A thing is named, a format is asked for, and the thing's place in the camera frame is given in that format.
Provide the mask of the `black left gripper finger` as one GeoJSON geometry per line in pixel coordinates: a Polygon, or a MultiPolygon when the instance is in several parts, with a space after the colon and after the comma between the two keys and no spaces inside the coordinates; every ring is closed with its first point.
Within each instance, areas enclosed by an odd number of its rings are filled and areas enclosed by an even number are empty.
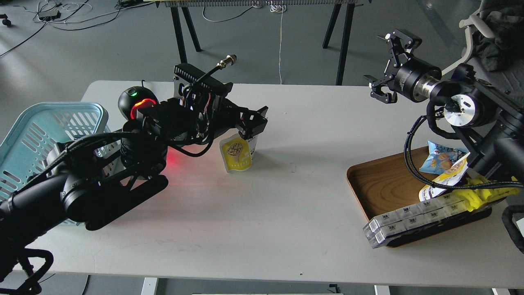
{"type": "Polygon", "coordinates": [[[242,120],[237,123],[235,127],[238,129],[238,134],[244,140],[249,140],[262,133],[268,123],[266,118],[242,120]]]}
{"type": "Polygon", "coordinates": [[[268,106],[263,106],[258,110],[251,110],[245,107],[236,107],[235,123],[268,123],[266,114],[268,106]]]}

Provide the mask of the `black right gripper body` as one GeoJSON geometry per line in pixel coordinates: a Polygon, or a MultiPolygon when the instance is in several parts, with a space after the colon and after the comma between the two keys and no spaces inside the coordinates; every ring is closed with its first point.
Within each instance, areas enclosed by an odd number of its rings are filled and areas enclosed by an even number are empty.
{"type": "Polygon", "coordinates": [[[423,102],[441,78],[439,67],[413,57],[402,63],[393,79],[392,90],[413,102],[423,102]]]}

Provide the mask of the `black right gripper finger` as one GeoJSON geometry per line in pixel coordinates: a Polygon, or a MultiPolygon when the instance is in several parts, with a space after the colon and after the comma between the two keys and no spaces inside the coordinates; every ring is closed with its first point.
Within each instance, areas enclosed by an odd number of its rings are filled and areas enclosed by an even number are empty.
{"type": "Polygon", "coordinates": [[[389,65],[399,68],[414,57],[412,52],[422,43],[422,39],[408,30],[396,29],[385,36],[377,35],[378,39],[386,41],[389,46],[389,65]]]}
{"type": "Polygon", "coordinates": [[[397,92],[392,91],[389,93],[382,91],[382,87],[387,86],[388,82],[393,81],[395,75],[385,75],[382,79],[376,79],[372,75],[364,75],[364,78],[369,81],[369,88],[372,90],[370,93],[371,97],[386,104],[396,103],[398,101],[397,92]]]}

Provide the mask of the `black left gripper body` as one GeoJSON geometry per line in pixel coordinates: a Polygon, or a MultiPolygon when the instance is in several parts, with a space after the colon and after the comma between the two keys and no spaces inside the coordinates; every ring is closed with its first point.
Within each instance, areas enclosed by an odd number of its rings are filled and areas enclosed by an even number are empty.
{"type": "Polygon", "coordinates": [[[175,145],[204,145],[236,127],[238,107],[227,99],[233,84],[212,76],[227,66],[218,63],[204,72],[189,63],[176,65],[174,74],[182,79],[178,96],[142,107],[144,128],[175,145]]]}

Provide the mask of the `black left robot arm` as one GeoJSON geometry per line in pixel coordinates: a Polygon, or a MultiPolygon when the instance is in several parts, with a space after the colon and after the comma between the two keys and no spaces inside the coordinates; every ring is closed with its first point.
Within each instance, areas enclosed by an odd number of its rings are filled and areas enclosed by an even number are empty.
{"type": "Polygon", "coordinates": [[[162,175],[168,148],[190,157],[207,153],[215,139],[229,129],[249,140],[264,131],[268,107],[251,110],[229,99],[233,84],[223,84],[213,73],[235,62],[228,56],[204,72],[176,65],[178,96],[159,101],[144,86],[131,86],[118,100],[126,119],[109,133],[76,134],[56,141],[44,167],[29,176],[8,172],[6,180],[23,183],[1,201],[1,280],[20,265],[26,280],[2,294],[41,293],[41,278],[54,263],[47,250],[28,248],[38,237],[65,220],[99,230],[144,203],[168,186],[162,175]]]}

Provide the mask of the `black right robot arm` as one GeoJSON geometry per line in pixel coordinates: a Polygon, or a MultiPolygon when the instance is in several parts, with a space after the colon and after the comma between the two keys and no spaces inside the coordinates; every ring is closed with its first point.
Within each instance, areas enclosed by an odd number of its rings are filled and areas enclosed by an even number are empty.
{"type": "Polygon", "coordinates": [[[384,37],[389,60],[380,78],[367,75],[370,95],[383,103],[396,103],[397,95],[412,102],[427,102],[407,134],[404,162],[408,171],[430,187],[453,193],[491,193],[496,189],[523,188],[523,105],[517,104],[485,80],[475,77],[473,66],[460,62],[452,77],[414,56],[421,39],[405,30],[384,37]],[[411,144],[416,131],[427,123],[446,139],[460,140],[470,152],[468,166],[487,181],[464,186],[438,184],[415,168],[411,144]]]}

